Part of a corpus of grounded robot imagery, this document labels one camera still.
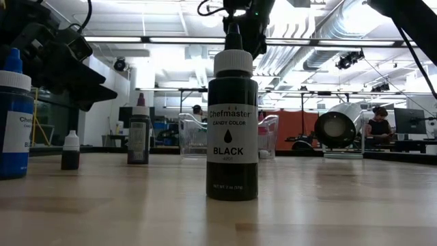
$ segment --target desk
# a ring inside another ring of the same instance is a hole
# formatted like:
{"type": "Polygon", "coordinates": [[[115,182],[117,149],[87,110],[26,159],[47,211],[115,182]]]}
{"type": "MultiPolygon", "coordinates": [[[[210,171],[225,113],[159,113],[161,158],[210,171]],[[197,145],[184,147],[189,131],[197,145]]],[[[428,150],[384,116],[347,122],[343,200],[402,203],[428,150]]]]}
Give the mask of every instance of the desk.
{"type": "Polygon", "coordinates": [[[61,171],[60,156],[31,157],[26,178],[1,181],[1,245],[437,245],[434,166],[277,157],[259,162],[258,199],[221,202],[205,159],[126,158],[61,171]]]}
{"type": "Polygon", "coordinates": [[[128,143],[128,137],[127,135],[109,135],[109,139],[110,140],[116,140],[116,139],[120,139],[121,141],[121,145],[120,147],[122,148],[127,148],[128,146],[126,145],[128,143]]]}
{"type": "Polygon", "coordinates": [[[420,151],[422,154],[426,154],[426,146],[437,145],[437,140],[401,140],[395,141],[394,151],[396,152],[409,152],[420,151]]]}

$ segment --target white cap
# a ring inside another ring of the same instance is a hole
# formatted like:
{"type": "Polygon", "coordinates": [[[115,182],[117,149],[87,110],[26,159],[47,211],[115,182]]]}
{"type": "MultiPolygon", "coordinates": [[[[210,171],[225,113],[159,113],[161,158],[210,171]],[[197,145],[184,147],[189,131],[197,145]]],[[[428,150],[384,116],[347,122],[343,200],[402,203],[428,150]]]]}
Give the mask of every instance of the white cap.
{"type": "Polygon", "coordinates": [[[0,86],[13,87],[30,92],[32,79],[24,74],[10,71],[0,71],[0,86]]]}
{"type": "Polygon", "coordinates": [[[148,115],[149,110],[144,106],[132,107],[132,115],[148,115]]]}
{"type": "Polygon", "coordinates": [[[68,134],[64,141],[63,150],[80,150],[79,137],[77,137],[76,131],[70,131],[70,134],[68,134]]]}
{"type": "Polygon", "coordinates": [[[226,70],[239,70],[248,72],[252,76],[252,55],[243,50],[224,50],[214,57],[214,76],[226,70]]]}

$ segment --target yellow pole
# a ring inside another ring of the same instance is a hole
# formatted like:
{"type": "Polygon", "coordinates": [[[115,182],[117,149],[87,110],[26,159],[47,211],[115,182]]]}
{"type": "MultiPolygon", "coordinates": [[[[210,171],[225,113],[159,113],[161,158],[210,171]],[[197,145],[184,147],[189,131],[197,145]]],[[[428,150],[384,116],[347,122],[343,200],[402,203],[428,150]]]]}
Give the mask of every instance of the yellow pole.
{"type": "Polygon", "coordinates": [[[35,92],[35,101],[33,102],[33,130],[32,130],[32,147],[35,147],[35,128],[36,128],[36,105],[38,102],[38,88],[36,88],[35,92]]]}
{"type": "Polygon", "coordinates": [[[46,135],[46,133],[44,132],[44,130],[42,130],[42,127],[41,127],[40,122],[38,121],[38,119],[36,119],[36,124],[37,124],[38,127],[40,128],[41,133],[42,133],[42,136],[44,136],[44,139],[46,140],[47,145],[50,146],[50,142],[48,141],[47,135],[46,135]]]}

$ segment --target blue bottle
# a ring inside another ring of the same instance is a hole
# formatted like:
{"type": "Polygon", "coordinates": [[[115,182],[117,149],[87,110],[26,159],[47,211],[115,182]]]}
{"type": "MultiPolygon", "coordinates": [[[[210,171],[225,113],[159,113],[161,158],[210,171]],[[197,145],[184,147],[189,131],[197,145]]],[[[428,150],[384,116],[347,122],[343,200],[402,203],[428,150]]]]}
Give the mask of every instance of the blue bottle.
{"type": "Polygon", "coordinates": [[[0,179],[26,176],[33,121],[30,89],[20,51],[12,49],[0,70],[0,179]]]}

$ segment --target orange wall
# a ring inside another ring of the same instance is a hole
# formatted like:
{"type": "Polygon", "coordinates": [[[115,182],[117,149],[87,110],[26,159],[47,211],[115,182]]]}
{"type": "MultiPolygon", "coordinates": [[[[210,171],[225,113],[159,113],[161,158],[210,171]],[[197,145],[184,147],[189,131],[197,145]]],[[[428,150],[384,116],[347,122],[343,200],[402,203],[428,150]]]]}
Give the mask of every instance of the orange wall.
{"type": "MultiPolygon", "coordinates": [[[[267,115],[279,116],[277,150],[291,150],[293,142],[285,142],[288,137],[297,137],[302,133],[302,112],[295,111],[274,111],[267,112],[267,115]]],[[[318,113],[304,112],[305,134],[309,135],[314,131],[315,121],[319,118],[318,113]]],[[[313,147],[316,147],[316,141],[313,142],[313,147]]]]}

